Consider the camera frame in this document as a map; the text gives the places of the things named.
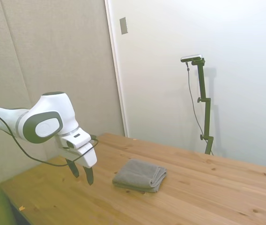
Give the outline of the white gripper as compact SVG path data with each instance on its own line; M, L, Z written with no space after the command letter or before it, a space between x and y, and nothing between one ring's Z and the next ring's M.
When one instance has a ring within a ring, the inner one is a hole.
M56 136L55 142L58 147L58 153L66 158L66 163L75 178L80 176L75 162L83 166L88 184L91 186L94 183L93 168L97 162L96 153L94 150L95 142L90 136Z

